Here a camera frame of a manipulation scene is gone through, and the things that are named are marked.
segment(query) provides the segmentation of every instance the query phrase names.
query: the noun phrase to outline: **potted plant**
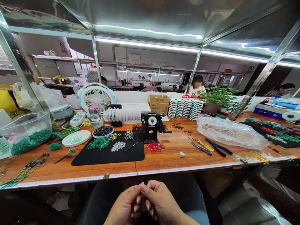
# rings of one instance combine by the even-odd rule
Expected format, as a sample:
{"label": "potted plant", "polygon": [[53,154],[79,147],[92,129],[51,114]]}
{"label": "potted plant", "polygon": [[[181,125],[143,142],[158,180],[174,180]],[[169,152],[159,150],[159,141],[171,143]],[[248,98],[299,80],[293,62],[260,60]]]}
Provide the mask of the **potted plant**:
{"label": "potted plant", "polygon": [[205,107],[203,111],[212,116],[217,114],[217,111],[222,108],[223,105],[231,106],[230,101],[237,99],[233,95],[239,92],[239,90],[231,88],[220,88],[220,86],[215,86],[210,88],[209,92],[204,93],[204,90],[198,91],[197,94],[202,95],[200,101],[206,100]]}

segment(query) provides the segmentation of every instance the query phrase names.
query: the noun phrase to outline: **wooden workbench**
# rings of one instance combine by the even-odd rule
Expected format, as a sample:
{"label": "wooden workbench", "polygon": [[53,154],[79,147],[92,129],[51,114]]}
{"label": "wooden workbench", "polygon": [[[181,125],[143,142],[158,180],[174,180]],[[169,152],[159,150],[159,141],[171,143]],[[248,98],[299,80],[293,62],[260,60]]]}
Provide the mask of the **wooden workbench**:
{"label": "wooden workbench", "polygon": [[[255,113],[246,113],[238,119],[238,121],[245,121],[247,116],[261,118],[264,121],[275,121],[285,126],[290,126],[286,122],[280,122],[273,120],[268,117],[264,117]],[[198,150],[192,146],[191,142],[195,140],[205,141],[205,136],[197,132],[197,123],[192,122],[188,118],[171,118],[169,122],[164,122],[169,127],[173,122],[180,123],[185,131],[193,132],[190,137],[188,134],[184,134],[182,130],[175,130],[174,128],[168,128],[172,130],[172,133],[159,134],[159,141],[165,145],[165,149],[161,152],[153,154],[148,152],[145,155],[143,161],[138,162],[122,162],[122,163],[111,163],[111,164],[100,164],[100,165],[87,165],[87,166],[72,166],[71,161],[74,157],[66,158],[61,162],[54,164],[55,161],[66,155],[69,148],[63,147],[60,150],[53,151],[49,158],[44,164],[42,164],[37,170],[35,170],[29,177],[24,181],[19,182],[18,185],[11,188],[38,188],[55,186],[64,183],[80,183],[80,182],[92,182],[103,179],[106,173],[110,173],[111,178],[129,177],[129,176],[140,176],[146,174],[156,173],[172,173],[182,171],[199,171],[211,168],[226,168],[226,167],[240,167],[244,166],[243,163],[234,159],[232,156],[227,154],[227,157],[222,157],[220,154],[214,151],[212,156]],[[92,127],[82,127],[81,129],[87,129],[91,132]],[[131,130],[132,124],[124,124],[123,127],[115,128],[115,131],[120,130]],[[76,153],[86,145],[84,144],[75,147]],[[257,158],[254,158],[249,151],[251,149],[242,148],[232,145],[224,145],[233,152],[234,155],[244,157],[249,164],[260,164],[262,163]],[[300,155],[300,148],[293,148],[290,151],[284,151],[271,144],[272,147],[278,149],[286,155],[292,158],[298,158]],[[7,182],[22,170],[22,168],[30,161],[41,156],[43,153],[49,151],[49,146],[41,145],[21,156],[14,158],[6,158],[0,160],[0,183]],[[179,157],[179,152],[185,153],[184,158]],[[269,148],[265,148],[263,151],[265,154],[269,154],[269,162],[278,162],[288,160],[289,158],[282,156],[279,153],[272,151]]]}

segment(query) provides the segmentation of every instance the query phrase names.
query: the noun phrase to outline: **ruler strip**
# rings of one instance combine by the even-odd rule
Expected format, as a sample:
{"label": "ruler strip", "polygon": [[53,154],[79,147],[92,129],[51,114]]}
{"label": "ruler strip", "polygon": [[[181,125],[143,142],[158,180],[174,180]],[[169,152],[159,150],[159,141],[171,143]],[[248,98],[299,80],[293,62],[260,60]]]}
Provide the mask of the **ruler strip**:
{"label": "ruler strip", "polygon": [[[288,160],[287,157],[277,157],[275,160],[271,160],[272,162],[277,161],[284,161]],[[211,165],[203,165],[203,166],[193,166],[193,167],[182,167],[182,168],[172,168],[172,169],[161,169],[161,170],[149,170],[149,171],[139,171],[139,172],[130,172],[130,173],[117,173],[111,174],[109,176],[110,179],[112,178],[122,178],[122,177],[134,177],[134,176],[141,176],[141,175],[150,175],[150,174],[158,174],[158,173],[174,173],[174,172],[182,172],[182,171],[192,171],[192,170],[205,170],[205,169],[212,169],[212,168],[221,168],[221,167],[233,167],[244,165],[241,162],[228,162],[228,163],[218,163],[218,164],[211,164]],[[103,180],[104,175],[101,176],[92,176],[92,177],[78,177],[78,178],[69,178],[69,179],[58,179],[58,180],[49,180],[49,181],[38,181],[38,182],[22,182],[18,183],[16,186],[7,187],[4,189],[18,189],[18,188],[32,188],[32,187],[39,187],[39,186],[55,186],[60,184],[67,184],[67,183],[81,183],[87,181],[98,181]]]}

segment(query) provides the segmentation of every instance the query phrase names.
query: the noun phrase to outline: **black mat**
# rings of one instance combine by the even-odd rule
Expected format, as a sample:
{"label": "black mat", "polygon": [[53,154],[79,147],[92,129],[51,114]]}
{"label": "black mat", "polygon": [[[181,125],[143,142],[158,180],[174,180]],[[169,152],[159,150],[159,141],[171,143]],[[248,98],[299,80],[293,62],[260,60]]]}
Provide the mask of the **black mat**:
{"label": "black mat", "polygon": [[[145,157],[144,144],[138,137],[134,137],[134,141],[125,140],[123,135],[125,131],[116,131],[117,134],[121,133],[116,140],[112,140],[106,148],[99,150],[98,148],[87,149],[87,146],[95,138],[92,138],[81,152],[76,156],[72,161],[73,166],[83,166],[83,165],[95,165],[95,164],[105,164],[105,163],[122,163],[122,162],[132,162],[132,161],[141,161]],[[111,152],[113,145],[119,141],[126,143],[124,148],[119,149],[118,151]],[[134,145],[127,152],[125,151],[130,146]]]}
{"label": "black mat", "polygon": [[283,143],[281,141],[277,141],[277,140],[274,140],[274,139],[268,137],[267,134],[270,134],[270,133],[263,130],[261,128],[262,126],[259,125],[259,124],[256,124],[255,122],[240,122],[240,123],[251,126],[255,131],[257,131],[262,136],[264,136],[264,138],[266,138],[267,140],[269,140],[271,142],[274,142],[274,143],[276,143],[276,144],[278,144],[278,145],[280,145],[284,148],[298,148],[298,147],[300,147],[300,143],[297,143],[297,142],[291,142],[291,141],[285,140],[287,142],[287,144],[286,144],[286,143]]}

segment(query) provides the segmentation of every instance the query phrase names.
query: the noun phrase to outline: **cardboard box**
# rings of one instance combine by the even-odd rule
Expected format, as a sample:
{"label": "cardboard box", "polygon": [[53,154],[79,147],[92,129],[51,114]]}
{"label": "cardboard box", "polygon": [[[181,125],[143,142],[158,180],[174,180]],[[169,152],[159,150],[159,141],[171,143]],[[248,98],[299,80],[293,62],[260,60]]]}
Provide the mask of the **cardboard box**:
{"label": "cardboard box", "polygon": [[167,95],[149,95],[148,103],[152,113],[168,113],[170,97]]}

